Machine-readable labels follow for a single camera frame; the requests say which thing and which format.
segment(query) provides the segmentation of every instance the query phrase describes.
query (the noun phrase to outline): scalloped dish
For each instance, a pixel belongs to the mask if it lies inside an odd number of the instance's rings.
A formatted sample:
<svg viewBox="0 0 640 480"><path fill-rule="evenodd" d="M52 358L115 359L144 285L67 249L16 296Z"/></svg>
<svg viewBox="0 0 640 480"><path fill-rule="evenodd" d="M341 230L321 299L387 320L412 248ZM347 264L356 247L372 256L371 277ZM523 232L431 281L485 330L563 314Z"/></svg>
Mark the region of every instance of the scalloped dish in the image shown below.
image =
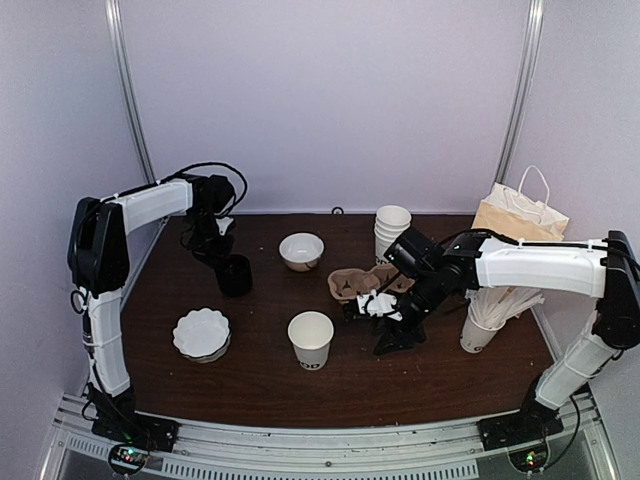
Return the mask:
<svg viewBox="0 0 640 480"><path fill-rule="evenodd" d="M201 359L213 356L223 347L228 347L230 336L227 317L219 310L203 308L192 310L178 320L177 327L173 329L173 345L184 356Z"/></svg>

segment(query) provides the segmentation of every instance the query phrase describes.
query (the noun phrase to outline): stack of paper cups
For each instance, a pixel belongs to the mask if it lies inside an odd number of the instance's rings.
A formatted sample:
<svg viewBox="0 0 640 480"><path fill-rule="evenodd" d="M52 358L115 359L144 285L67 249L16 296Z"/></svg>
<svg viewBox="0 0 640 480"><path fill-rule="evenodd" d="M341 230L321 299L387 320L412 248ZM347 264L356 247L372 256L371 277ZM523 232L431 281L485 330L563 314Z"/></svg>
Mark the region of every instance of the stack of paper cups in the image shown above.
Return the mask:
<svg viewBox="0 0 640 480"><path fill-rule="evenodd" d="M411 214L406 208L397 205L385 205L376 213L376 223L373 232L376 236L376 264L387 263L384 258L391 244L396 241L411 225Z"/></svg>
<svg viewBox="0 0 640 480"><path fill-rule="evenodd" d="M467 319L462 327L460 335L460 345L469 353L480 353L484 347L496 336L498 330L504 327L507 321L500 322L496 327L485 327L480 325L475 312L473 301L469 304Z"/></svg>

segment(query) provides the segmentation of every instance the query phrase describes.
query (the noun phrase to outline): metal pole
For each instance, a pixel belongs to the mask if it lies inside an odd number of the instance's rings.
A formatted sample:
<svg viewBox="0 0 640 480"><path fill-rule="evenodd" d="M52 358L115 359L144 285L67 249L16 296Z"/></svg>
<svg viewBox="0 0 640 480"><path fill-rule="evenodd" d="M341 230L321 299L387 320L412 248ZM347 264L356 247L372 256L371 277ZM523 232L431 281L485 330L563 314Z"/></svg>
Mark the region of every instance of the metal pole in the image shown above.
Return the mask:
<svg viewBox="0 0 640 480"><path fill-rule="evenodd" d="M498 164L494 179L497 183L504 183L505 181L509 165L511 164L511 157L518 141L518 135L520 134L526 99L531 89L538 59L538 51L540 50L544 2L545 0L530 0L529 2L529 20L527 22L527 31L522 48L522 59L520 61L520 73L518 74L516 94L513 99L507 134L504 139L504 144L502 145L500 163Z"/></svg>
<svg viewBox="0 0 640 480"><path fill-rule="evenodd" d="M106 0L106 9L109 33L111 34L113 52L120 73L120 84L127 108L129 127L131 128L133 142L136 147L136 153L138 154L138 161L140 162L140 167L142 168L142 173L147 183L153 183L156 181L156 176L149 158L149 150L147 149L147 143L142 131L140 112L138 111L138 104L133 90L124 31L122 29L122 18L120 16L120 0Z"/></svg>

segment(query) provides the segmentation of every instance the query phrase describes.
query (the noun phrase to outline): white wall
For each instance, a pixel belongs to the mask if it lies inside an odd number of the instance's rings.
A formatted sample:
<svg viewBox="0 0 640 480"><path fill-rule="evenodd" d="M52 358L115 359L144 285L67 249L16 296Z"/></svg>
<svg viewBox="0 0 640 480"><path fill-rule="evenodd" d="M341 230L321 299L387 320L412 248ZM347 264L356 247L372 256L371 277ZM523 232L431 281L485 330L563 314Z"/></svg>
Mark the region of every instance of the white wall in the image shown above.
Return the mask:
<svg viewBox="0 0 640 480"><path fill-rule="evenodd" d="M549 1L509 183L539 165L568 239L625 231L640 255L640 4ZM532 186L534 194L539 188ZM593 302L549 295L544 312L564 348ZM638 478L640 348L592 382L624 479Z"/></svg>
<svg viewBox="0 0 640 480"><path fill-rule="evenodd" d="M105 18L99 1L0 3L2 478L35 476L62 393L85 380L66 267L75 204L143 183Z"/></svg>
<svg viewBox="0 0 640 480"><path fill-rule="evenodd" d="M154 166L222 160L244 211L472 212L491 186L527 0L123 2Z"/></svg>

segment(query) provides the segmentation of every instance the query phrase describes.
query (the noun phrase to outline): brown paper bag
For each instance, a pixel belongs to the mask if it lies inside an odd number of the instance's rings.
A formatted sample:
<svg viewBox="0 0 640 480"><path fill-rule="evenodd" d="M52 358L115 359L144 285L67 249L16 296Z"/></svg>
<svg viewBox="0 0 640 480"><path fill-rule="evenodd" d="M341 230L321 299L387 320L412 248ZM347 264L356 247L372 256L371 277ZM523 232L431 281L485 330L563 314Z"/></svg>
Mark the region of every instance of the brown paper bag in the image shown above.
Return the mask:
<svg viewBox="0 0 640 480"><path fill-rule="evenodd" d="M547 188L544 203L531 200L522 193L527 175L534 169ZM525 240L559 241L564 238L569 217L549 206L549 184L535 165L524 171L518 190L500 183L494 184L491 194L480 201L472 228L488 228L508 237Z"/></svg>

